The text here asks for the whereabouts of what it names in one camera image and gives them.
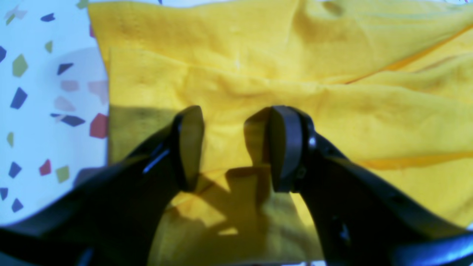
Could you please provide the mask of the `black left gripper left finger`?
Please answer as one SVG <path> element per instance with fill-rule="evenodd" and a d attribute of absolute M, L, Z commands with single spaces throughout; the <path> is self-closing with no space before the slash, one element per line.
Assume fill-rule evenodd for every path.
<path fill-rule="evenodd" d="M 81 170 L 66 195 L 1 227 L 1 253 L 38 266 L 145 266 L 164 210 L 196 189 L 203 112 L 190 106 L 123 160 Z"/>

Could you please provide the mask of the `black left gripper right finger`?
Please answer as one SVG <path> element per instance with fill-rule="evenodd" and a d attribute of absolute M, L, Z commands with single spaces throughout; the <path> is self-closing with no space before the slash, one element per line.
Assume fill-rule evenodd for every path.
<path fill-rule="evenodd" d="M 472 265 L 471 231 L 351 162 L 303 111 L 272 106 L 268 145 L 273 189 L 302 197 L 326 265 Z"/>

